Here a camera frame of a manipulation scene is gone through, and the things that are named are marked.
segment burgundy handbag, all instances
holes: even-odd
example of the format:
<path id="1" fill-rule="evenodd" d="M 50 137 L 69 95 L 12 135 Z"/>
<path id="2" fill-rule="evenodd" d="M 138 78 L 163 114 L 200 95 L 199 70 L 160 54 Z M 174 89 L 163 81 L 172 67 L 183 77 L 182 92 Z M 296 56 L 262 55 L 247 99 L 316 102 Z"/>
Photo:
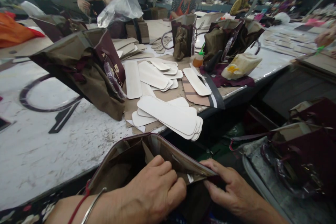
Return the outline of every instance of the burgundy handbag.
<path id="1" fill-rule="evenodd" d="M 211 198 L 202 180 L 209 179 L 216 183 L 218 175 L 153 133 L 117 142 L 88 182 L 86 194 L 98 194 L 104 187 L 112 191 L 126 186 L 157 155 L 170 161 L 177 176 L 187 184 L 187 197 L 175 212 L 182 215 L 187 223 L 203 223 L 209 213 Z"/>
<path id="2" fill-rule="evenodd" d="M 66 13 L 32 17 L 32 20 L 54 43 L 72 33 L 87 30 L 84 22 L 75 21 Z"/>
<path id="3" fill-rule="evenodd" d="M 336 130 L 336 104 L 325 97 L 304 101 L 290 111 L 291 121 L 304 121 L 310 124 L 330 128 L 330 134 Z"/>
<path id="4" fill-rule="evenodd" d="M 204 35 L 204 61 L 209 61 L 219 50 L 222 50 L 224 52 L 222 62 L 230 63 L 237 54 L 245 52 L 256 42 L 258 43 L 255 53 L 257 55 L 261 47 L 258 38 L 263 32 L 264 28 L 258 22 L 247 19 L 227 19 L 211 23 L 209 31 Z"/>
<path id="5" fill-rule="evenodd" d="M 336 145 L 327 129 L 301 122 L 271 131 L 267 137 L 261 155 L 293 196 L 336 197 Z"/>
<path id="6" fill-rule="evenodd" d="M 107 29 L 70 34 L 30 58 L 99 110 L 122 119 L 125 70 Z"/>
<path id="7" fill-rule="evenodd" d="M 196 31 L 197 37 L 197 29 L 195 27 L 197 15 L 188 14 L 180 16 L 171 21 L 171 31 L 166 32 L 161 37 L 162 46 L 169 50 L 174 48 L 174 57 L 178 60 L 181 60 L 184 57 L 190 57 L 194 54 L 195 49 L 195 37 L 194 33 Z M 163 43 L 163 39 L 166 34 L 173 34 L 173 46 L 170 48 L 165 47 Z"/>

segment red string bracelet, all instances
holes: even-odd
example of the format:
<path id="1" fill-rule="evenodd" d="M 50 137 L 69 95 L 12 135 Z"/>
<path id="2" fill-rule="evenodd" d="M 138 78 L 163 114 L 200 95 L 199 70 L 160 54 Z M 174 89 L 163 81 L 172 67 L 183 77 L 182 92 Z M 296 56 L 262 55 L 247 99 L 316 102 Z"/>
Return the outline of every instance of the red string bracelet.
<path id="1" fill-rule="evenodd" d="M 90 195 L 90 190 L 89 190 L 89 182 L 88 181 L 86 183 L 86 186 L 85 186 L 85 196 L 80 200 L 80 202 L 78 203 L 78 205 L 76 206 L 76 209 L 74 210 L 74 212 L 72 213 L 71 215 L 71 218 L 70 220 L 68 221 L 68 224 L 71 224 L 72 221 L 74 220 L 75 216 L 76 216 L 76 213 L 78 212 L 78 209 L 80 208 L 81 204 L 84 202 L 84 200 Z"/>

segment yellow shirt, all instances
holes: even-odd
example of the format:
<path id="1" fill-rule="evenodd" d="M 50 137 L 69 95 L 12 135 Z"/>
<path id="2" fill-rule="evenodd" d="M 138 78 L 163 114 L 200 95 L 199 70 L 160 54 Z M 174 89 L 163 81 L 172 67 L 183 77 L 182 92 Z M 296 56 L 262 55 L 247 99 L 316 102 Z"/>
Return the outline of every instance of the yellow shirt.
<path id="1" fill-rule="evenodd" d="M 241 9 L 246 9 L 246 8 L 250 8 L 250 5 L 248 2 L 245 2 L 244 0 L 237 0 L 230 10 L 230 15 L 236 16 L 238 14 L 238 11 L 240 11 Z"/>

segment work table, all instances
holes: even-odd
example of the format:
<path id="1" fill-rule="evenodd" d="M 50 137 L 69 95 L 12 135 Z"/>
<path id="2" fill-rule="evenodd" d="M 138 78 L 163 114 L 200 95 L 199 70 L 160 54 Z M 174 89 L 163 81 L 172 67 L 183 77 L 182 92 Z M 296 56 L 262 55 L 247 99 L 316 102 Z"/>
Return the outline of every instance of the work table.
<path id="1" fill-rule="evenodd" d="M 15 50 L 24 51 L 34 47 L 37 42 L 48 46 L 50 40 L 36 38 L 25 42 Z M 200 36 L 196 44 L 201 46 L 204 37 Z M 13 48 L 0 50 L 4 55 Z M 254 53 L 256 48 L 248 49 Z M 150 45 L 146 52 L 156 54 Z M 165 54 L 173 54 L 173 49 Z M 256 84 L 276 73 L 289 64 L 293 57 L 261 49 L 263 58 L 258 67 L 250 74 Z M 126 122 L 116 121 L 107 114 L 99 111 L 85 99 L 81 99 L 74 113 L 62 130 L 57 134 L 48 134 L 55 124 L 58 112 L 38 113 L 24 108 L 19 102 L 19 93 L 32 81 L 46 75 L 47 72 L 34 62 L 16 64 L 0 72 L 0 101 L 1 117 L 10 121 L 7 129 L 0 137 L 0 190 L 3 192 L 0 210 L 15 207 L 37 195 L 60 185 L 73 177 L 97 167 L 110 148 L 122 138 L 132 136 L 131 128 Z M 232 100 L 244 90 L 253 87 L 221 88 L 220 93 L 226 101 Z M 55 78 L 38 84 L 28 96 L 30 103 L 40 108 L 55 108 L 78 95 Z M 198 112 L 209 110 L 200 106 Z M 167 128 L 162 126 L 154 133 L 162 133 Z"/>

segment bangle bracelet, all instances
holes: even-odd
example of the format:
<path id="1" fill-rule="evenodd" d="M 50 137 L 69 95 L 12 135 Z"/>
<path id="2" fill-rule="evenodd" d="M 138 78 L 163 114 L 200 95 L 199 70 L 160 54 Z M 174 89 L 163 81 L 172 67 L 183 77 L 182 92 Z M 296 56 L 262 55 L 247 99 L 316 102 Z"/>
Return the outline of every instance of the bangle bracelet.
<path id="1" fill-rule="evenodd" d="M 81 224 L 85 224 L 87 222 L 87 219 L 89 218 L 89 215 L 92 211 L 93 206 L 95 205 L 95 203 L 97 202 L 98 198 L 104 193 L 106 192 L 106 187 L 104 187 L 100 193 L 98 193 L 98 195 L 95 197 L 95 199 L 92 201 L 91 205 L 89 206 L 89 209 L 86 211 L 86 214 L 81 222 Z"/>

